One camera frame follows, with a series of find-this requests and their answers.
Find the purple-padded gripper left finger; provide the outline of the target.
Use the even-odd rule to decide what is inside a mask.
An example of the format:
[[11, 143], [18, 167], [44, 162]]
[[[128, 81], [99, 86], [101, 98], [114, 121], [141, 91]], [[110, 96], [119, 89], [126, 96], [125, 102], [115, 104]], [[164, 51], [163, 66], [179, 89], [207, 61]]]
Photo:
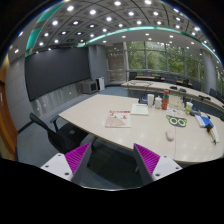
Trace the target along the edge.
[[87, 143], [66, 154], [57, 153], [42, 166], [42, 169], [79, 185], [91, 152], [91, 144]]

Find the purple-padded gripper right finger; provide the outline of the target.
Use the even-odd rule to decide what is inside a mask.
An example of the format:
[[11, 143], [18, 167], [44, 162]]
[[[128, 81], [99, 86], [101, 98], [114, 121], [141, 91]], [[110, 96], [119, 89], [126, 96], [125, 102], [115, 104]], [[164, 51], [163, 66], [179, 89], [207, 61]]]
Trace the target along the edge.
[[133, 155], [144, 185], [182, 169], [167, 155], [160, 156], [139, 144], [134, 144]]

